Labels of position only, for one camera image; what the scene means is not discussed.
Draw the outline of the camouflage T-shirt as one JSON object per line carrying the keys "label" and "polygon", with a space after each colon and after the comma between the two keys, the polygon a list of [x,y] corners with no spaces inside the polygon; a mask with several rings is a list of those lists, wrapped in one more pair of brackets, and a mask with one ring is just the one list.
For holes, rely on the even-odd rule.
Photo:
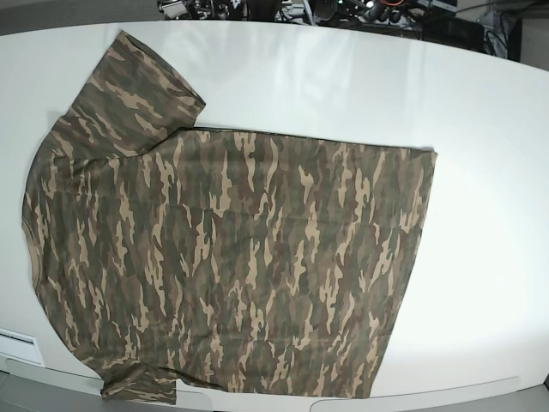
{"label": "camouflage T-shirt", "polygon": [[196,126],[201,96],[120,32],[33,159],[33,289],[105,400],[176,383],[367,398],[436,153]]}

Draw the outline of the black equipment clutter behind table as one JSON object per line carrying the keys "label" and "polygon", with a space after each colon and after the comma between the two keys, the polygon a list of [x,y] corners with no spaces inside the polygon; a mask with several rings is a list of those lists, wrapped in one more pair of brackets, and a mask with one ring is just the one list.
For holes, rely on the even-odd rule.
{"label": "black equipment clutter behind table", "polygon": [[418,39],[509,57],[495,1],[158,1],[167,20],[261,21]]}

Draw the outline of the white label on table edge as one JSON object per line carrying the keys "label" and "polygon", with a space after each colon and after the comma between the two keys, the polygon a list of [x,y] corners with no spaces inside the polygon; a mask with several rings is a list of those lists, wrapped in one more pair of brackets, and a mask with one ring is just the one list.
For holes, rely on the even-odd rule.
{"label": "white label on table edge", "polygon": [[44,367],[37,340],[11,330],[0,330],[1,356],[29,365]]}

